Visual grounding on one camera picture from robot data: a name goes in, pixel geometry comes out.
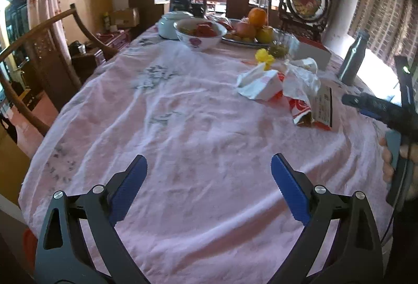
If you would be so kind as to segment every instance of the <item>yellow flower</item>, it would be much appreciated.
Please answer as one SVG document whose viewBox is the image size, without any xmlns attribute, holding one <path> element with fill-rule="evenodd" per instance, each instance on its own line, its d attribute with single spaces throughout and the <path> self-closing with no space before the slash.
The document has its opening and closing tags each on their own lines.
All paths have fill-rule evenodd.
<svg viewBox="0 0 418 284">
<path fill-rule="evenodd" d="M 256 60 L 258 61 L 258 64 L 265 62 L 264 71 L 267 71 L 270 69 L 270 65 L 273 64 L 275 59 L 271 54 L 268 54 L 265 48 L 262 48 L 256 52 Z"/>
</svg>

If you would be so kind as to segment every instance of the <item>silver screw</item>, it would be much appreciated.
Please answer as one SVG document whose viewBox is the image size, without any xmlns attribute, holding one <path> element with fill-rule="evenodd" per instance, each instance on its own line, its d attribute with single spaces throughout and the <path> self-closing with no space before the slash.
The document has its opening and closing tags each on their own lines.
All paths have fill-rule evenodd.
<svg viewBox="0 0 418 284">
<path fill-rule="evenodd" d="M 356 197 L 358 199 L 365 199 L 366 198 L 366 195 L 363 192 L 361 192 L 361 191 L 357 191 L 356 192 Z"/>
<path fill-rule="evenodd" d="M 57 191 L 54 193 L 55 199 L 60 199 L 64 193 L 62 191 Z"/>
<path fill-rule="evenodd" d="M 96 185 L 93 188 L 93 193 L 98 194 L 98 193 L 102 193 L 105 190 L 105 188 L 102 185 Z"/>
<path fill-rule="evenodd" d="M 322 185 L 317 185 L 315 186 L 315 192 L 319 194 L 324 194 L 325 192 L 327 192 L 327 189 L 324 188 Z"/>
</svg>

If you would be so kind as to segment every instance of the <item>black bag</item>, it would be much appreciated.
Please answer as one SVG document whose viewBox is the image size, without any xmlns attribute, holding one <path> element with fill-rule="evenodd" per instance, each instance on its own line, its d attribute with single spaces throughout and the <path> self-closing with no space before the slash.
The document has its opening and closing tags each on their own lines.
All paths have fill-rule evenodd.
<svg viewBox="0 0 418 284">
<path fill-rule="evenodd" d="M 9 118 L 4 117 L 1 113 L 0 113 L 0 124 L 1 126 L 4 127 L 4 129 L 9 134 L 9 136 L 13 139 L 13 141 L 17 144 L 18 132 L 16 131 L 16 127 L 10 122 Z"/>
</svg>

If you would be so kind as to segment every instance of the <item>hand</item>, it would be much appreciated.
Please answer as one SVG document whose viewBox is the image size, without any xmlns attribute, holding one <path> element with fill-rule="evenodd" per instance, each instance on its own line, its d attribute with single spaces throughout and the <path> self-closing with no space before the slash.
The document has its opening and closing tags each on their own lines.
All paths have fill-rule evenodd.
<svg viewBox="0 0 418 284">
<path fill-rule="evenodd" d="M 386 138 L 382 137 L 379 140 L 379 145 L 383 146 L 383 180 L 386 183 L 390 183 L 392 181 L 394 169 L 392 165 L 390 164 L 392 162 L 392 154 L 390 153 L 389 149 L 387 148 L 387 142 Z M 401 146 L 400 147 L 400 155 L 404 158 L 407 158 L 408 156 L 408 146 Z M 408 193 L 406 195 L 406 200 L 411 200 L 418 197 L 418 145 L 413 144 L 411 147 L 411 152 L 409 159 L 411 159 L 414 164 L 414 175 L 412 179 L 412 184 L 409 187 Z"/>
</svg>

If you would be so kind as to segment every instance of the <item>black cable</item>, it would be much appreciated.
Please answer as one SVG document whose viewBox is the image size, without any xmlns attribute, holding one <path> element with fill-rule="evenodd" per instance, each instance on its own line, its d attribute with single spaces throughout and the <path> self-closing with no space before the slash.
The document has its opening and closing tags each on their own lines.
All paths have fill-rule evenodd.
<svg viewBox="0 0 418 284">
<path fill-rule="evenodd" d="M 407 160 L 409 160 L 409 158 L 410 158 L 410 155 L 411 155 L 411 149 L 412 149 L 412 142 L 410 141 L 410 143 L 409 143 L 409 145 L 408 145 L 408 154 L 407 154 L 407 157 L 406 157 L 406 159 L 407 159 Z M 382 245 L 382 243 L 383 243 L 383 240 L 385 240 L 385 237 L 386 237 L 387 233 L 388 233 L 388 232 L 389 232 L 389 230 L 390 230 L 390 226 L 392 225 L 392 222 L 393 222 L 393 217 L 394 217 L 394 213 L 395 213 L 395 208 L 396 208 L 396 205 L 398 205 L 398 200 L 399 200 L 399 196 L 400 196 L 400 191 L 401 191 L 401 189 L 402 189 L 402 187 L 403 187 L 403 182 L 405 181 L 405 174 L 406 174 L 406 169 L 407 169 L 407 167 L 408 167 L 408 164 L 409 164 L 409 162 L 407 161 L 407 162 L 405 163 L 405 167 L 404 167 L 404 169 L 403 169 L 403 177 L 402 177 L 401 182 L 400 182 L 400 186 L 399 186 L 399 189 L 398 189 L 398 193 L 396 194 L 396 199 L 395 199 L 395 201 L 394 201 L 393 211 L 392 211 L 392 215 L 391 215 L 390 220 L 389 220 L 389 224 L 387 225 L 386 231 L 385 231 L 385 233 L 383 234 L 382 239 L 380 240 L 380 244 L 381 244 L 381 245 Z"/>
</svg>

